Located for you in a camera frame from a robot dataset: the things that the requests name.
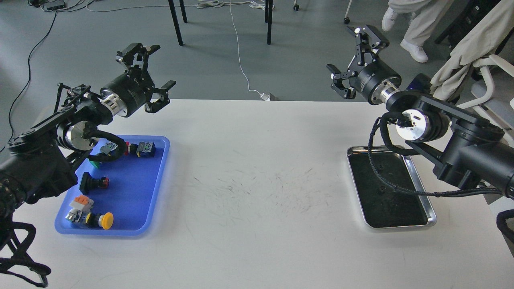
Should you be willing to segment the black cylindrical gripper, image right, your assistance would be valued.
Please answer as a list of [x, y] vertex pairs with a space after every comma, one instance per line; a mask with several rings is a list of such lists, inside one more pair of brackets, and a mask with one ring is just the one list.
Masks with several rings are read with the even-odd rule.
[[[333, 64], [327, 64], [333, 83], [331, 88], [345, 100], [355, 99], [356, 91], [373, 106], [382, 104], [381, 91], [388, 85], [399, 87], [402, 77], [384, 62], [378, 60], [378, 53], [390, 45], [390, 41], [372, 25], [347, 26], [356, 41], [355, 55], [346, 72]], [[363, 68], [357, 73], [356, 68]]]

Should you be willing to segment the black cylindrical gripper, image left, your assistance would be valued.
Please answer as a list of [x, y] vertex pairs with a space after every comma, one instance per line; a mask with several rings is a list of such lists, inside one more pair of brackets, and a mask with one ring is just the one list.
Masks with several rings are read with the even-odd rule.
[[[116, 61], [126, 67], [126, 72], [101, 88], [101, 104], [106, 106], [113, 116], [131, 116], [145, 104], [147, 113], [156, 113], [170, 103], [169, 90], [176, 81], [169, 80], [161, 88], [155, 88], [154, 82], [147, 75], [148, 58], [160, 49], [160, 45], [144, 46], [131, 43], [123, 51], [118, 51]], [[159, 99], [151, 102], [152, 95]]]

